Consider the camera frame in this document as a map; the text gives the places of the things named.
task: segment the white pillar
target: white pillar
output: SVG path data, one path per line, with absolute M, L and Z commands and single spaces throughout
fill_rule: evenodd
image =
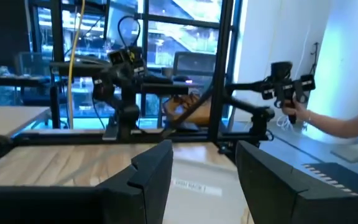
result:
M 333 0 L 315 80 L 309 110 L 338 119 L 358 115 L 358 0 Z M 311 125 L 303 133 L 326 143 L 353 141 L 335 138 Z

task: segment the label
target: label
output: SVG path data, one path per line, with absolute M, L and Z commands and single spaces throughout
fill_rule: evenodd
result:
M 208 194 L 208 195 L 222 197 L 222 189 L 220 189 L 219 187 L 207 186 L 187 180 L 172 178 L 171 186 L 178 187 L 185 190 L 191 190 L 193 192 L 198 192 L 201 194 Z

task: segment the human arm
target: human arm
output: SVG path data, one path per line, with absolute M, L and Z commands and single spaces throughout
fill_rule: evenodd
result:
M 294 102 L 295 108 L 284 107 L 285 114 L 295 114 L 319 130 L 339 138 L 358 137 L 358 116 L 349 120 L 341 120 L 307 110 L 302 104 Z

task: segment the white table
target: white table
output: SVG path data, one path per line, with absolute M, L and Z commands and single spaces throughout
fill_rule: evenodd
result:
M 0 106 L 0 134 L 12 136 L 48 112 L 48 107 Z

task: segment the human hand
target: human hand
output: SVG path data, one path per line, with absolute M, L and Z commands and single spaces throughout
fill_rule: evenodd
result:
M 294 108 L 292 108 L 291 101 L 285 100 L 284 106 L 282 107 L 282 111 L 285 115 L 296 115 L 296 118 L 306 121 L 309 117 L 309 111 L 301 104 L 299 103 L 296 98 L 293 99 Z

